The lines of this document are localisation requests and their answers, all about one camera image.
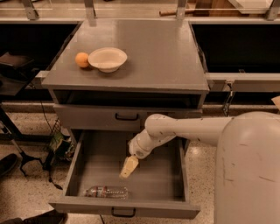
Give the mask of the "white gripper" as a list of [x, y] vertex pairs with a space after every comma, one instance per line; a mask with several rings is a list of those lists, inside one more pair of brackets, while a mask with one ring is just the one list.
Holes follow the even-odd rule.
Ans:
[[119, 177], [121, 179], [128, 178], [137, 168], [138, 159], [147, 158], [155, 148], [170, 142], [174, 137], [175, 135], [166, 135], [161, 132], [151, 134], [147, 129], [135, 135], [129, 141], [129, 153], [131, 156], [125, 158]]

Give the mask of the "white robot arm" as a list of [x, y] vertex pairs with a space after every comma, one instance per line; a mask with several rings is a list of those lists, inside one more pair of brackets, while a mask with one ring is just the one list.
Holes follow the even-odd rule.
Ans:
[[126, 179], [153, 149], [174, 137], [217, 148], [214, 224], [280, 224], [280, 115], [175, 119], [150, 115], [129, 142]]

